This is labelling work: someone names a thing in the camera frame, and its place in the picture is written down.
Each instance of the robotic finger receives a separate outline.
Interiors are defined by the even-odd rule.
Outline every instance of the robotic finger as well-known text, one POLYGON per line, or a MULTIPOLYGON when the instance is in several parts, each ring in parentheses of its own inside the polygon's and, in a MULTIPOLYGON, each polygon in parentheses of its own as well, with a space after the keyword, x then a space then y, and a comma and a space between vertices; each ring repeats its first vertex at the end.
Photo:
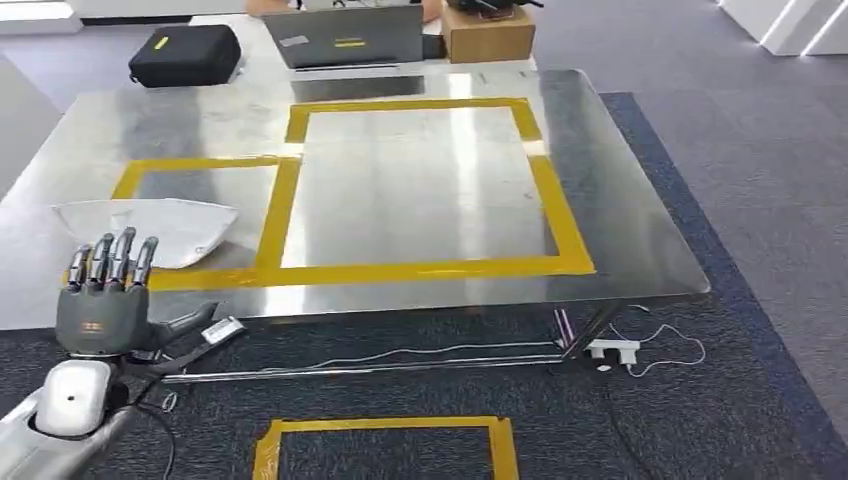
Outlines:
POLYGON ((74 291, 78 291, 80 286, 85 282, 86 270, 88 266, 88 257, 91 254, 91 245, 83 245, 74 254, 71 260, 71 265, 68 267, 68 287, 74 291))
POLYGON ((94 256, 91 259, 91 272, 88 282, 102 285, 106 281, 106 269, 109 266, 109 250, 115 237, 111 233, 103 235, 94 247, 94 256))
POLYGON ((115 248, 109 256, 109 283, 117 284, 121 288, 126 281, 127 271, 130 266, 130 250, 135 239, 135 228, 127 227, 118 237, 115 248))
POLYGON ((135 264, 135 272, 133 272, 133 285, 147 286, 150 271, 153 268, 153 254, 156 253, 158 245, 159 239, 156 237, 147 237, 147 240, 142 244, 135 264))

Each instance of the gray laptop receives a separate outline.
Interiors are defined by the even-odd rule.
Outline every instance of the gray laptop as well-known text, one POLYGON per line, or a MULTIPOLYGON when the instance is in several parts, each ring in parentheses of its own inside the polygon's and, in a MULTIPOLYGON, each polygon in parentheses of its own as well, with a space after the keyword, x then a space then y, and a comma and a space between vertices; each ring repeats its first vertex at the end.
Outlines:
POLYGON ((421 5, 263 15, 289 68, 422 60, 421 5))

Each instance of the white power adapter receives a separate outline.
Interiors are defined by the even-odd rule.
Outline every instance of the white power adapter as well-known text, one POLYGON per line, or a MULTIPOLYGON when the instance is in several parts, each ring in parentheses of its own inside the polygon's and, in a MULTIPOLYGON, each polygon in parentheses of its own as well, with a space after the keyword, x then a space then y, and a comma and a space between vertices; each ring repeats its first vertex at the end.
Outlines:
MULTIPOLYGON (((565 348, 562 339, 557 339, 556 344, 565 348)), ((593 340, 586 350, 589 350, 594 359, 604 358, 604 350, 618 350, 622 365, 636 365, 636 351, 639 347, 640 342, 635 340, 593 340)))

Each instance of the stainless steel table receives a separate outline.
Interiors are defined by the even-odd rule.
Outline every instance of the stainless steel table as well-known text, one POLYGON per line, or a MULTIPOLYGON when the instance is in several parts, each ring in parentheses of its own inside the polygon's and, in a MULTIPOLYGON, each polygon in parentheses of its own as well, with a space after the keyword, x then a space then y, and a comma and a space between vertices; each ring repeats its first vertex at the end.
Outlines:
POLYGON ((83 95, 0 204, 5 328, 53 325, 75 244, 49 206, 111 196, 241 212, 200 264, 154 274, 153 319, 599 302, 578 352, 623 303, 709 291, 577 71, 83 95))

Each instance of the yellow tape square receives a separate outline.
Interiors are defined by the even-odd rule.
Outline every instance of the yellow tape square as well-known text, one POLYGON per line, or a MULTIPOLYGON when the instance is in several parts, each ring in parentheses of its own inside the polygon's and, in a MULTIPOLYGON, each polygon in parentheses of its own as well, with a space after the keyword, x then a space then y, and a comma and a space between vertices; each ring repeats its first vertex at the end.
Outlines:
POLYGON ((481 427, 489 433, 489 451, 495 480, 518 478, 518 462, 509 418, 413 417, 365 418, 353 420, 272 420, 268 432, 256 442, 253 461, 254 480, 276 480, 280 471, 280 451, 284 433, 327 432, 339 430, 380 430, 388 428, 460 428, 481 427))
POLYGON ((161 159, 133 161, 118 182, 112 198, 132 198, 145 172, 276 166, 277 176, 265 217, 254 266, 224 270, 163 270, 151 277, 152 290, 223 290, 287 285, 456 280, 481 277, 586 275, 595 266, 560 186, 550 158, 544 154, 541 131, 527 99, 469 98, 377 102, 303 103, 291 107, 286 144, 297 156, 253 159, 161 159), (319 113, 375 112, 451 108, 507 107, 530 165, 542 208, 558 255, 521 256, 369 265, 281 268, 286 234, 294 204, 309 118, 319 113))

